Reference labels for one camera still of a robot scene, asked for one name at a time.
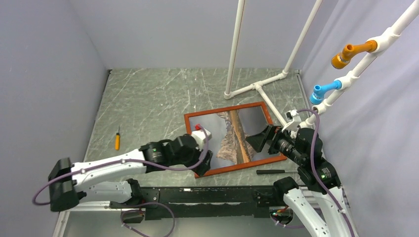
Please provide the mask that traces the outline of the yellow handle screwdriver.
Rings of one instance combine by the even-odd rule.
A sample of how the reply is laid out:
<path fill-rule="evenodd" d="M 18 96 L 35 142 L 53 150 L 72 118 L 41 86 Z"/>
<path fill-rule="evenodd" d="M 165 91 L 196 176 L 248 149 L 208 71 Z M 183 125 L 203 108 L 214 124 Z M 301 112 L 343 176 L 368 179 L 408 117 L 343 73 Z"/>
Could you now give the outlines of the yellow handle screwdriver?
<path fill-rule="evenodd" d="M 115 136 L 115 150 L 118 151 L 121 145 L 121 135 L 120 135 L 120 127 L 118 127 L 118 131 Z"/>

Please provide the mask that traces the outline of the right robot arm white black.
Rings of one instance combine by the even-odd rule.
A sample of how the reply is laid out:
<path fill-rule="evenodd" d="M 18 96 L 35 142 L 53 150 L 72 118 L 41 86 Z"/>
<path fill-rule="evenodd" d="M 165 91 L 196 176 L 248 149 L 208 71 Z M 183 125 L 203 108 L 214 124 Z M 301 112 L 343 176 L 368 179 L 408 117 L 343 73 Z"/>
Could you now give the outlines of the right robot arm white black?
<path fill-rule="evenodd" d="M 280 153 L 297 164 L 300 179 L 312 193 L 322 214 L 319 215 L 306 201 L 302 189 L 291 177 L 274 182 L 269 194 L 255 191 L 253 198 L 259 206 L 285 205 L 313 237 L 357 236 L 340 179 L 333 165 L 323 158 L 323 142 L 315 129 L 301 128 L 292 138 L 290 132 L 270 124 L 261 133 L 247 137 L 246 141 L 258 153 L 268 144 L 270 155 Z"/>

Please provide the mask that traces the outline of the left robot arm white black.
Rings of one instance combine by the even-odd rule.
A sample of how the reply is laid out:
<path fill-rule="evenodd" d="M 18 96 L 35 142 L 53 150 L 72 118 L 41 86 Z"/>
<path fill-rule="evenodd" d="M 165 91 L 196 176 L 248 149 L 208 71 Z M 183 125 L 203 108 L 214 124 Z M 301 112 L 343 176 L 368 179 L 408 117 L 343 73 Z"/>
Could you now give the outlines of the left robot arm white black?
<path fill-rule="evenodd" d="M 192 170 L 202 176 L 210 169 L 210 139 L 209 131 L 197 130 L 97 161 L 72 163 L 62 158 L 48 176 L 50 210 L 61 212 L 83 202 L 101 200 L 136 207 L 143 200 L 139 182 L 112 179 L 163 170 Z"/>

